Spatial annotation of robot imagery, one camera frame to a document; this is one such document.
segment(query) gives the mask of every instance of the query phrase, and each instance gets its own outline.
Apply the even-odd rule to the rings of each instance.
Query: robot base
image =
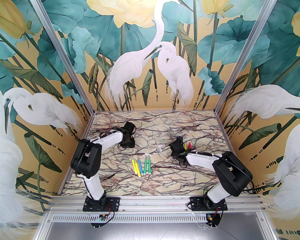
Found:
[[[205,196],[202,197],[190,197],[190,208],[193,212],[200,212],[200,211],[227,211],[227,205],[225,199],[221,200],[218,203],[213,203],[212,201],[209,202],[209,199]]]
[[[85,199],[83,205],[83,212],[109,212],[110,205],[111,212],[118,212],[120,205],[119,197],[106,197],[106,193],[99,199],[93,200],[88,196]]]

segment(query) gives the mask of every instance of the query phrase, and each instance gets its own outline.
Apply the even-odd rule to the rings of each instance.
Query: egret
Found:
[[[23,210],[23,206],[35,208],[32,200],[16,193],[16,178],[23,155],[14,143],[11,123],[8,122],[5,131],[4,108],[0,108],[0,231],[11,239],[15,239],[24,230],[25,224],[38,222],[34,215]]]
[[[300,124],[290,132],[285,146],[283,159],[278,164],[274,174],[274,182],[281,184],[270,191],[275,205],[271,208],[278,218],[293,219],[300,216],[300,148],[298,146],[300,136]]]
[[[5,113],[5,130],[9,122],[9,113],[13,106],[18,115],[34,125],[52,125],[71,132],[71,128],[81,133],[81,120],[77,113],[57,101],[48,93],[32,95],[24,88],[12,88],[6,91],[2,100]]]
[[[159,52],[157,65],[162,75],[168,80],[173,96],[177,94],[179,105],[188,106],[194,96],[194,88],[189,75],[188,63],[176,55],[176,47],[170,42],[160,42],[148,56]]]
[[[156,24],[156,34],[154,39],[142,50],[122,54],[115,64],[109,69],[106,76],[108,83],[108,89],[106,91],[107,98],[111,99],[113,97],[118,99],[123,92],[123,85],[133,78],[138,78],[142,74],[143,67],[152,56],[149,55],[149,53],[161,42],[164,36],[164,22],[162,20],[161,12],[163,10],[164,3],[171,1],[182,4],[189,10],[193,11],[182,0],[157,1],[154,8],[154,21]]]
[[[245,111],[256,113],[262,119],[274,115],[299,113],[300,97],[273,84],[251,88],[241,93],[231,106],[230,114],[241,116]]]

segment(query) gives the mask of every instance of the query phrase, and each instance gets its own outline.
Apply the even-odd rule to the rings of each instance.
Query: mural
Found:
[[[42,46],[51,47],[51,51],[43,51]],[[69,75],[49,61],[49,54],[56,55],[58,61],[30,2],[2,0],[0,231],[3,239],[32,238],[49,195],[57,193],[90,117]],[[47,78],[51,74],[55,79]]]
[[[90,101],[102,111],[214,108],[262,4],[43,1]],[[260,37],[251,56],[265,52],[267,40]],[[48,45],[40,48],[52,51]],[[63,71],[56,54],[47,57]]]
[[[237,156],[254,176],[279,239],[299,239],[300,1],[278,1],[219,112]]]

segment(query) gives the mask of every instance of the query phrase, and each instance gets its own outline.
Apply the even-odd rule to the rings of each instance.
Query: bird beak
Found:
[[[191,11],[193,12],[193,10],[192,10],[188,5],[186,5],[186,3],[185,3],[183,0],[178,0],[178,2],[179,2],[181,5],[185,6],[188,10],[191,10]]]
[[[150,57],[152,54],[154,54],[156,52],[157,49],[159,49],[161,47],[156,47],[155,49],[153,49],[153,51],[151,53],[148,54],[147,57],[144,58],[144,60],[146,60],[146,58]]]
[[[9,102],[10,101],[4,104],[5,134],[7,134],[7,125],[9,121],[9,108],[8,108]]]
[[[300,111],[300,108],[295,108],[295,107],[286,107],[285,109]]]

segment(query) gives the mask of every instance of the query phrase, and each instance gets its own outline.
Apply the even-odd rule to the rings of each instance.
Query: marker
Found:
[[[141,173],[141,175],[144,175],[143,173],[143,168],[142,168],[142,164],[141,164],[141,160],[139,159],[139,171]]]
[[[148,158],[148,165],[149,165],[149,174],[151,174],[151,160],[150,160],[150,157]]]
[[[132,161],[132,165],[133,165],[133,171],[134,171],[135,174],[137,174],[137,170],[135,169],[135,163],[134,163],[134,160],[132,159],[131,161]]]
[[[147,171],[147,163],[148,163],[148,160],[147,160],[147,157],[145,157],[144,175],[146,175],[146,171]]]
[[[137,162],[135,162],[135,168],[137,169],[137,175],[140,178],[141,177],[141,173],[140,173],[140,170],[139,170],[139,166],[137,165]]]

